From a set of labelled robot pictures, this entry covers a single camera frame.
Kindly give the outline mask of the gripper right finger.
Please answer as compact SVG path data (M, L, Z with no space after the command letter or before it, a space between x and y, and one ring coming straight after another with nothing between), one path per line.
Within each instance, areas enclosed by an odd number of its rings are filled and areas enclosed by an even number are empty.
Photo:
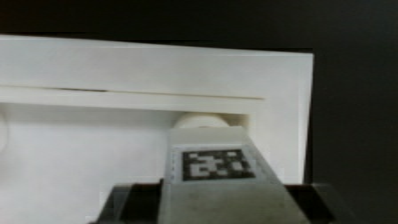
M286 186L311 224L363 224L329 184Z

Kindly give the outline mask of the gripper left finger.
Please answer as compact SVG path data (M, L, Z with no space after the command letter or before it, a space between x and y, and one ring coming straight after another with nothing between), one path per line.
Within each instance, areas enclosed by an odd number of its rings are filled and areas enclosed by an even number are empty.
M158 181L116 185L89 224L158 224L162 184Z

